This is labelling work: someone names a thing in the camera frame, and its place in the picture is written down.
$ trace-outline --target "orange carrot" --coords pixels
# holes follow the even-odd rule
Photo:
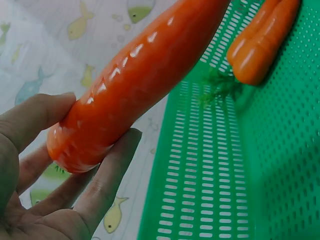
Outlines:
[[[258,33],[239,50],[232,66],[239,82],[255,86],[263,81],[295,22],[300,4],[301,0],[281,0]]]
[[[49,130],[52,160],[70,173],[99,164],[109,147],[194,67],[229,2],[178,0],[126,45]]]
[[[239,50],[258,32],[280,1],[265,0],[249,25],[235,38],[226,54],[226,59],[231,66],[234,64]]]

